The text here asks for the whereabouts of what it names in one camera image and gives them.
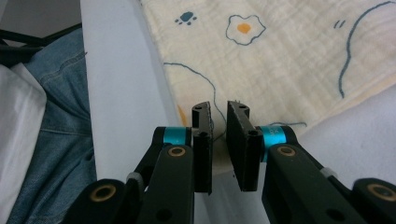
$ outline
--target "blue line drawing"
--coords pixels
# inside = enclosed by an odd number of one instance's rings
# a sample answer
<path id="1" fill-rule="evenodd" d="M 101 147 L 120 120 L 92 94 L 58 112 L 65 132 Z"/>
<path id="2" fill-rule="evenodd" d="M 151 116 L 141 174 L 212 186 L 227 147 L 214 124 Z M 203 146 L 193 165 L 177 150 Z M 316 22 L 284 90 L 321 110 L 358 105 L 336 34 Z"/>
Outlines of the blue line drawing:
<path id="1" fill-rule="evenodd" d="M 349 37 L 347 38 L 347 41 L 346 41 L 346 62 L 345 62 L 345 64 L 344 64 L 343 69 L 341 70 L 340 76 L 339 76 L 339 78 L 338 78 L 338 90 L 340 91 L 341 97 L 342 97 L 343 99 L 345 98 L 345 93 L 344 93 L 344 90 L 343 90 L 343 77 L 344 77 L 344 75 L 345 75 L 345 73 L 346 73 L 346 71 L 347 71 L 347 68 L 348 68 L 349 63 L 350 63 L 350 59 L 351 59 L 351 57 L 352 57 L 351 52 L 350 52 L 350 41 L 351 41 L 351 39 L 352 39 L 352 36 L 353 36 L 353 34 L 355 33 L 355 30 L 356 30 L 356 28 L 358 27 L 359 22 L 361 22 L 361 20 L 362 20 L 369 12 L 371 12 L 371 11 L 373 11 L 373 10 L 379 8 L 379 7 L 385 6 L 385 5 L 387 5 L 387 4 L 396 4 L 396 3 L 395 3 L 395 2 L 392 2 L 392 1 L 388 1 L 388 2 L 384 2 L 384 3 L 378 4 L 378 5 L 376 5 L 375 7 L 371 7 L 371 8 L 369 8 L 369 9 L 367 9 L 367 10 L 366 10 L 363 14 L 361 14 L 361 15 L 359 16 L 359 18 L 355 21 L 355 23 L 353 24 L 353 27 L 352 27 L 351 31 L 349 32 Z"/>
<path id="2" fill-rule="evenodd" d="M 190 71 L 191 71 L 192 73 L 194 73 L 195 75 L 198 75 L 198 76 L 202 77 L 204 80 L 206 80 L 206 81 L 210 84 L 210 86 L 212 86 L 212 88 L 213 88 L 213 103 L 214 103 L 214 105 L 215 105 L 215 108 L 216 108 L 216 109 L 219 111 L 219 113 L 221 114 L 221 117 L 222 117 L 222 119 L 223 119 L 223 121 L 224 121 L 224 124 L 227 123 L 226 118 L 224 117 L 223 113 L 220 111 L 220 109 L 219 109 L 219 107 L 218 107 L 218 104 L 216 103 L 216 87 L 215 87 L 215 85 L 213 84 L 213 82 L 209 80 L 209 78 L 205 77 L 205 76 L 202 75 L 201 73 L 199 73 L 199 72 L 193 70 L 192 68 L 188 67 L 187 65 L 185 65 L 185 64 L 183 64 L 183 63 L 163 63 L 163 64 L 164 64 L 164 65 L 181 66 L 181 67 L 183 67 L 183 68 L 187 68 L 188 70 L 190 70 Z M 222 134 L 220 134 L 219 136 L 215 137 L 214 142 L 216 142 L 217 140 L 219 140 L 225 133 L 226 133 L 226 131 L 224 131 L 224 132 L 223 132 Z"/>
<path id="3" fill-rule="evenodd" d="M 333 29 L 335 29 L 335 28 L 338 28 L 338 29 L 339 29 L 339 28 L 343 27 L 343 25 L 346 23 L 346 21 L 342 21 L 341 24 L 337 27 L 338 22 L 340 22 L 340 21 L 337 21 L 337 22 L 335 23 L 335 25 L 332 27 Z"/>
<path id="4" fill-rule="evenodd" d="M 242 23 L 239 23 L 238 25 L 246 25 L 247 29 L 240 29 L 239 26 L 234 27 L 236 24 L 233 24 L 232 20 L 240 20 Z M 249 22 L 256 23 L 255 25 L 260 27 L 260 30 L 256 30 L 257 28 L 255 29 L 256 31 L 258 31 L 257 34 L 252 34 L 251 32 L 249 33 L 250 28 L 251 28 L 250 24 L 248 24 Z M 237 32 L 234 31 L 235 28 L 237 28 L 236 30 L 239 30 L 241 39 L 238 39 L 238 35 L 235 35 L 235 34 L 238 34 Z M 251 15 L 246 18 L 243 18 L 239 15 L 232 15 L 228 19 L 228 26 L 225 31 L 225 36 L 228 39 L 235 42 L 235 44 L 237 44 L 237 45 L 247 46 L 247 45 L 250 45 L 253 42 L 253 40 L 255 40 L 260 35 L 262 35 L 262 33 L 265 31 L 265 29 L 266 29 L 266 27 L 262 24 L 262 22 L 260 21 L 258 16 Z"/>

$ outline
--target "blue denim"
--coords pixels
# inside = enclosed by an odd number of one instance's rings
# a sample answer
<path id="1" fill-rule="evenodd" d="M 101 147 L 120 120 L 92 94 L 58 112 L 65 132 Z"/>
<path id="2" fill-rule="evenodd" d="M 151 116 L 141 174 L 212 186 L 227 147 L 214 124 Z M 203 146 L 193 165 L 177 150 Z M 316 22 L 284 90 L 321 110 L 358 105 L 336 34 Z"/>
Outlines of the blue denim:
<path id="1" fill-rule="evenodd" d="M 40 50 L 25 66 L 48 101 L 7 223 L 60 223 L 71 203 L 96 180 L 82 31 Z"/>

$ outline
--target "screw hole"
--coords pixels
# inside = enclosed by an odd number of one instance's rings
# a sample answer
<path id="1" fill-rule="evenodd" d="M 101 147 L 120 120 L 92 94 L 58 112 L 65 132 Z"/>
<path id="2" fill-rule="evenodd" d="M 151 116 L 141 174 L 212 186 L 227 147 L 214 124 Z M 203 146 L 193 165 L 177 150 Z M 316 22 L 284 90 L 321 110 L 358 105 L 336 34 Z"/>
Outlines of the screw hole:
<path id="1" fill-rule="evenodd" d="M 172 157 L 181 157 L 186 154 L 186 149 L 182 147 L 172 147 L 171 149 L 168 150 L 168 154 Z"/>
<path id="2" fill-rule="evenodd" d="M 96 203 L 104 202 L 113 197 L 116 191 L 116 187 L 112 184 L 102 185 L 91 193 L 90 198 Z"/>
<path id="3" fill-rule="evenodd" d="M 390 188 L 374 183 L 369 185 L 367 189 L 379 199 L 388 202 L 396 202 L 396 192 Z"/>
<path id="4" fill-rule="evenodd" d="M 172 212 L 169 209 L 161 209 L 157 212 L 156 218 L 160 221 L 168 221 L 172 217 Z"/>
<path id="5" fill-rule="evenodd" d="M 326 213 L 331 219 L 335 221 L 344 221 L 346 219 L 344 214 L 336 209 L 327 209 Z"/>
<path id="6" fill-rule="evenodd" d="M 277 152 L 279 152 L 280 154 L 284 155 L 284 156 L 295 156 L 296 155 L 296 151 L 294 151 L 294 149 L 290 148 L 290 147 L 279 147 L 277 149 Z"/>

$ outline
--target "white surface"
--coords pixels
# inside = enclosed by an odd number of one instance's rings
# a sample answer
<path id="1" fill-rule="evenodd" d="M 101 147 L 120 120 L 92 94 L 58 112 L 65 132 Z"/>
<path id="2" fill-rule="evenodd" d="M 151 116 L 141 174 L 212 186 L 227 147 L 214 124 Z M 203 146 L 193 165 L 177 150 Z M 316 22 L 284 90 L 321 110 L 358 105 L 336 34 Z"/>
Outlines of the white surface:
<path id="1" fill-rule="evenodd" d="M 137 1 L 81 1 L 98 178 L 125 181 L 157 126 L 179 126 Z"/>
<path id="2" fill-rule="evenodd" d="M 0 223 L 6 223 L 35 150 L 47 97 L 20 63 L 0 65 Z"/>
<path id="3" fill-rule="evenodd" d="M 82 0 L 81 8 L 99 178 L 124 180 L 147 150 L 154 128 L 176 125 L 176 113 L 168 91 L 159 92 L 166 89 L 163 71 L 137 2 Z M 392 87 L 299 140 L 349 188 L 362 177 L 396 184 L 395 97 Z M 268 223 L 261 202 L 264 171 L 262 164 L 254 193 L 240 192 L 232 173 L 214 176 L 213 194 L 196 194 L 195 223 Z"/>

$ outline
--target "cream blanket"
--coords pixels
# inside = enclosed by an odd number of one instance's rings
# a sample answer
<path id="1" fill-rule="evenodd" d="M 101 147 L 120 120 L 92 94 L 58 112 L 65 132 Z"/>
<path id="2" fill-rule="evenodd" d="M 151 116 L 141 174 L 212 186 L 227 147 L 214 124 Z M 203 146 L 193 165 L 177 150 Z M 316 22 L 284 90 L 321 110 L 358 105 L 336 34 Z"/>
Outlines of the cream blanket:
<path id="1" fill-rule="evenodd" d="M 300 135 L 396 82 L 394 1 L 141 4 L 183 124 L 193 105 L 212 105 L 219 167 L 229 100 L 253 125 Z"/>

